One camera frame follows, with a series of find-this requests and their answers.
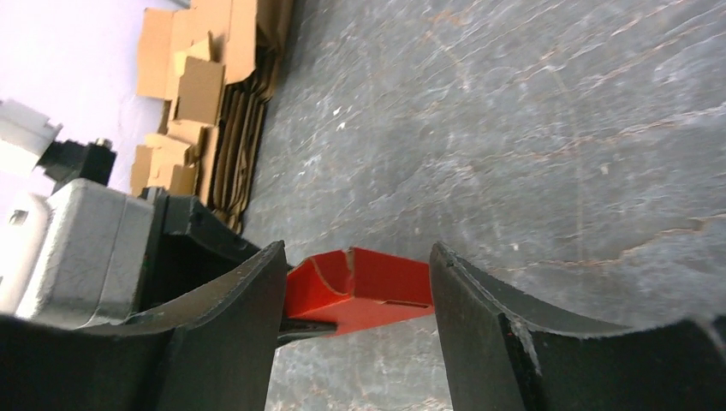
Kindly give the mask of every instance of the scratched floor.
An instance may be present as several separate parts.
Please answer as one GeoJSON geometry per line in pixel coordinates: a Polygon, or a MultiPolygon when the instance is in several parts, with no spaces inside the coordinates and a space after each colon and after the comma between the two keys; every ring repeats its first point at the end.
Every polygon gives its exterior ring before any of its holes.
{"type": "MultiPolygon", "coordinates": [[[[443,240],[627,325],[726,310],[724,13],[300,0],[246,236],[294,263],[443,240]]],[[[450,409],[434,318],[279,350],[268,409],[450,409]]]]}

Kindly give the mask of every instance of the cardboard box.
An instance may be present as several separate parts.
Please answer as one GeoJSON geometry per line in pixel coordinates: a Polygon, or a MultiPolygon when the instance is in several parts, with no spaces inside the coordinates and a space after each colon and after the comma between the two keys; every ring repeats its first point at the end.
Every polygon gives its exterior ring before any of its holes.
{"type": "Polygon", "coordinates": [[[171,194],[194,194],[197,179],[195,147],[168,135],[148,134],[146,144],[136,147],[131,166],[131,194],[144,187],[164,187],[171,194]]]}
{"type": "Polygon", "coordinates": [[[433,314],[428,265],[350,248],[313,255],[288,274],[285,313],[338,325],[336,335],[433,314]]]}
{"type": "Polygon", "coordinates": [[[195,193],[238,232],[292,6],[193,0],[186,10],[145,10],[137,94],[166,101],[159,133],[193,146],[195,193]]]}

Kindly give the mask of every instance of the metal bolt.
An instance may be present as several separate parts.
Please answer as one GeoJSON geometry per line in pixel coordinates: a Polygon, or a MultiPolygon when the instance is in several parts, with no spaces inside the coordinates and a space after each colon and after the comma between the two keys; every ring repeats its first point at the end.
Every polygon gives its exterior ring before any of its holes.
{"type": "Polygon", "coordinates": [[[94,144],[96,146],[106,147],[109,150],[113,147],[113,141],[105,139],[103,137],[101,137],[100,139],[96,139],[96,142],[94,144]]]}

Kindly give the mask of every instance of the red object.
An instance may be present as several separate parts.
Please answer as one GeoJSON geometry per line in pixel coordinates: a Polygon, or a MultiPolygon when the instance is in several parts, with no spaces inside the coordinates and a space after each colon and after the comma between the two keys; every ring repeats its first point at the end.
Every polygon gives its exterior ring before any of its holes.
{"type": "Polygon", "coordinates": [[[285,313],[336,336],[433,314],[429,266],[355,247],[313,255],[288,274],[285,313]]]}

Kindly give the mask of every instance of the flattened cardboard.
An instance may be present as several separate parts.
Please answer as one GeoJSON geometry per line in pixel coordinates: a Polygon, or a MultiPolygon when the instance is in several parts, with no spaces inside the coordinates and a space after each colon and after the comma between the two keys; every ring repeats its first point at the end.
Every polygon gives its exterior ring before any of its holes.
{"type": "Polygon", "coordinates": [[[146,97],[166,96],[169,49],[174,12],[144,10],[136,62],[139,68],[136,94],[146,97]]]}
{"type": "Polygon", "coordinates": [[[205,153],[199,161],[199,184],[197,195],[205,206],[211,206],[211,182],[214,176],[214,163],[217,160],[217,144],[219,127],[210,128],[201,144],[201,152],[205,153]]]}
{"type": "Polygon", "coordinates": [[[257,5],[257,26],[265,36],[265,45],[282,51],[288,35],[293,0],[259,2],[257,5]]]}
{"type": "Polygon", "coordinates": [[[275,92],[280,59],[275,51],[258,52],[257,70],[251,78],[253,90],[263,99],[269,100],[275,92]]]}
{"type": "Polygon", "coordinates": [[[179,79],[175,119],[217,124],[223,78],[222,64],[187,57],[184,75],[179,79]]]}
{"type": "Polygon", "coordinates": [[[131,166],[131,195],[138,197],[149,181],[152,169],[153,149],[147,146],[136,146],[136,158],[131,166]]]}
{"type": "Polygon", "coordinates": [[[220,146],[217,153],[217,171],[212,182],[212,192],[217,197],[211,207],[215,210],[215,215],[235,232],[242,230],[241,217],[249,201],[265,109],[271,97],[271,89],[274,87],[271,84],[273,71],[270,69],[275,64],[273,56],[274,53],[258,49],[258,69],[242,83],[228,86],[225,93],[221,125],[230,125],[235,121],[235,116],[230,114],[229,109],[230,95],[241,92],[239,98],[243,101],[248,100],[243,108],[244,120],[241,132],[239,134],[230,132],[229,138],[232,140],[220,146]]]}
{"type": "Polygon", "coordinates": [[[230,113],[227,116],[227,121],[224,124],[223,133],[221,135],[222,141],[219,145],[219,151],[217,152],[217,161],[215,163],[215,169],[214,169],[214,176],[215,179],[212,182],[211,185],[211,201],[212,206],[216,209],[223,209],[224,203],[223,203],[223,179],[220,178],[224,176],[224,168],[227,164],[227,160],[229,158],[229,144],[232,141],[232,130],[235,128],[235,124],[239,123],[237,121],[237,113],[240,112],[241,107],[243,106],[241,102],[241,94],[237,91],[235,91],[232,95],[232,103],[230,106],[230,113]]]}

